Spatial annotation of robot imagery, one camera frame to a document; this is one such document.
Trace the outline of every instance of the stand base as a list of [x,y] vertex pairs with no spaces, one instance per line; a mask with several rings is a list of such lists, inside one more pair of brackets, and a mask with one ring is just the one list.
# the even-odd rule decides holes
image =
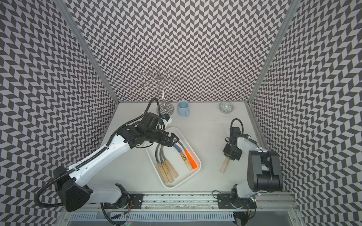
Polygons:
[[171,103],[160,103],[160,111],[161,115],[162,114],[172,115],[172,113],[174,112],[174,108]]

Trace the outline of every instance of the black cable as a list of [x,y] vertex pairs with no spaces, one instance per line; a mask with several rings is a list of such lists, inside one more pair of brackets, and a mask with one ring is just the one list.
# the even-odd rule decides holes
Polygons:
[[118,217],[122,217],[122,216],[124,216],[124,215],[126,215],[127,214],[127,218],[128,218],[128,213],[131,211],[131,203],[130,202],[128,202],[128,211],[126,212],[126,213],[121,213],[121,214],[117,214],[117,215],[114,215],[113,217],[111,217],[111,220],[113,220],[113,219],[116,219],[116,218],[118,218]]
[[163,120],[161,118],[159,118],[158,122],[159,123],[157,124],[157,129],[149,129],[149,131],[154,132],[154,133],[165,131],[166,126],[165,126],[165,123],[163,122]]
[[114,221],[112,221],[112,220],[109,218],[109,216],[107,215],[106,211],[104,210],[103,203],[101,203],[101,209],[102,209],[103,215],[104,215],[104,217],[107,219],[107,221],[108,221],[109,223],[113,224],[114,226],[122,226],[122,225],[124,225],[124,224],[126,223],[126,221],[125,221],[123,224],[120,225],[120,224],[117,224],[117,223],[115,223]]
[[148,148],[148,147],[151,147],[153,145],[153,142],[150,142],[150,143],[152,143],[152,144],[150,144],[150,145],[148,145],[146,147],[140,147],[140,145],[142,145],[142,144],[136,145],[135,147],[136,148]]
[[232,124],[234,123],[235,120],[240,122],[240,124],[241,124],[241,133],[244,133],[244,126],[243,126],[243,123],[240,121],[240,119],[233,119],[231,121],[230,128],[232,128]]
[[214,196],[214,192],[219,192],[219,191],[218,191],[218,190],[213,190],[212,193],[211,193],[212,196],[213,196],[215,199],[217,199],[218,197],[215,197],[215,196]]
[[248,204],[248,219],[249,219],[249,216],[251,215],[251,211],[253,210],[252,207],[253,207],[253,203],[250,206],[250,212],[249,212],[249,204]]
[[127,124],[130,124],[134,121],[137,121],[138,119],[142,118],[144,116],[144,114],[149,110],[150,106],[151,106],[151,103],[153,101],[156,101],[157,103],[157,108],[158,108],[158,111],[159,111],[159,117],[161,117],[161,110],[160,110],[160,104],[158,102],[158,100],[156,98],[152,98],[149,102],[148,102],[148,105],[146,107],[146,110],[144,111],[144,113],[140,116],[138,116],[137,118],[135,119],[132,119],[128,122],[126,122],[125,124],[121,125],[118,129],[116,129],[112,135],[110,136],[107,144],[106,144],[106,147],[102,148],[100,151],[98,151],[95,155],[93,155],[92,157],[90,157],[89,159],[83,161],[82,163],[80,163],[79,165],[77,165],[75,167],[75,169],[70,169],[62,174],[60,174],[58,177],[52,179],[50,182],[46,183],[43,187],[41,187],[38,192],[35,194],[34,196],[34,202],[37,206],[41,207],[41,208],[51,208],[51,207],[58,207],[58,206],[62,206],[63,203],[62,202],[59,202],[59,203],[53,203],[53,204],[50,204],[50,203],[43,203],[42,201],[40,201],[40,196],[41,194],[47,189],[49,188],[52,184],[56,183],[57,181],[59,181],[60,179],[62,179],[63,177],[65,176],[68,176],[69,174],[71,174],[72,172],[78,170],[79,168],[81,168],[82,166],[84,166],[85,164],[89,163],[90,161],[92,161],[93,159],[97,158],[100,154],[102,154],[105,150],[108,149],[108,146],[111,144],[114,136],[119,132],[119,130],[121,130],[123,127],[125,127]]
[[255,203],[255,210],[254,210],[254,214],[253,214],[253,216],[252,216],[251,218],[249,218],[249,220],[250,220],[250,219],[252,219],[252,218],[255,216],[255,214],[256,214],[256,203]]

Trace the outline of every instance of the red wire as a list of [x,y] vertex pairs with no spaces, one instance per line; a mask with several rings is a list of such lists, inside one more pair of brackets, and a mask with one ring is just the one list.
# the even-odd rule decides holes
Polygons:
[[127,213],[126,213],[126,214],[127,214],[126,221],[128,220],[128,215],[129,215],[129,212],[131,211],[132,204],[133,204],[133,202],[132,202],[132,200],[131,200],[131,204],[129,205],[128,211],[127,211]]

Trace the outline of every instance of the blue rope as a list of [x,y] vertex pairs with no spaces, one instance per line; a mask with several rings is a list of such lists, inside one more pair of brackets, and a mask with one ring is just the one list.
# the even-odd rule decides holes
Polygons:
[[179,146],[177,146],[176,144],[174,144],[174,145],[173,145],[173,147],[174,147],[174,148],[176,148],[176,150],[177,150],[179,153],[181,153],[181,152],[182,152],[182,151],[181,151],[181,149],[180,149],[180,147],[179,147]]

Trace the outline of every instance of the black and white pattern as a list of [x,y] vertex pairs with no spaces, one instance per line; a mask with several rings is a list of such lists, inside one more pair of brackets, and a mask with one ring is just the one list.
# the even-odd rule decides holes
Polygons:
[[362,11],[303,1],[253,106],[308,225],[362,225]]
[[97,148],[115,103],[51,0],[1,0],[0,16],[0,225],[49,225],[59,208],[35,192]]
[[158,96],[140,71],[173,68],[167,100],[247,100],[290,0],[65,0],[120,101]]

